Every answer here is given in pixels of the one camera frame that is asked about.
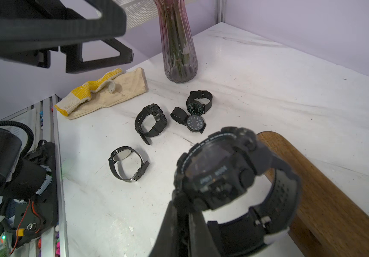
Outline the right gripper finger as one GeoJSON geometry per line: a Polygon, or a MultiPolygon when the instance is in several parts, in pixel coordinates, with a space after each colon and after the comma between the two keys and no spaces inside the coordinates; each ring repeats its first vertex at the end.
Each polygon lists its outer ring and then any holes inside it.
{"type": "Polygon", "coordinates": [[[172,192],[151,257],[219,257],[202,212],[179,190],[172,192]]]}

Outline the chunky black digital watch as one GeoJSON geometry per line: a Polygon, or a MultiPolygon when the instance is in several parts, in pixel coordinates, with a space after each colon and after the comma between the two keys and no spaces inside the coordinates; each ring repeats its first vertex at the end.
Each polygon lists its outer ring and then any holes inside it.
{"type": "Polygon", "coordinates": [[[262,203],[227,223],[207,223],[221,256],[249,256],[288,234],[301,195],[300,177],[252,130],[224,127],[184,153],[174,176],[174,205],[181,214],[219,209],[269,169],[274,181],[262,203]]]}

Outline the wooden watch stand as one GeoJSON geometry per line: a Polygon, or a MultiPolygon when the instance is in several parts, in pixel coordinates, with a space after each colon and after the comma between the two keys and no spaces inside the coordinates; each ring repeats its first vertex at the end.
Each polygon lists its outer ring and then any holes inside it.
{"type": "Polygon", "coordinates": [[[302,180],[302,197],[289,236],[305,257],[369,257],[369,216],[282,135],[258,139],[302,180]]]}

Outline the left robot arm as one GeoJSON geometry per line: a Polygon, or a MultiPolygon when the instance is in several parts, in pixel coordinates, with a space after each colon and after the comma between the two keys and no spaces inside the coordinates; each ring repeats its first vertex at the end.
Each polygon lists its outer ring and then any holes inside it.
{"type": "MultiPolygon", "coordinates": [[[[0,59],[47,69],[51,51],[66,56],[66,72],[79,74],[128,64],[133,51],[119,42],[127,16],[114,1],[90,1],[100,13],[86,19],[61,1],[0,1],[0,59]]],[[[19,122],[0,122],[0,196],[27,200],[52,177],[25,159],[34,141],[19,122]]]]}

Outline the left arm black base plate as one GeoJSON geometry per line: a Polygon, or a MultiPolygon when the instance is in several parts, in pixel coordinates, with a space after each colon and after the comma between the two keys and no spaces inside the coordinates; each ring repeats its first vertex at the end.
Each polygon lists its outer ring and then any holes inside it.
{"type": "Polygon", "coordinates": [[[11,255],[58,222],[55,144],[40,140],[18,161],[3,190],[0,238],[11,255]]]}

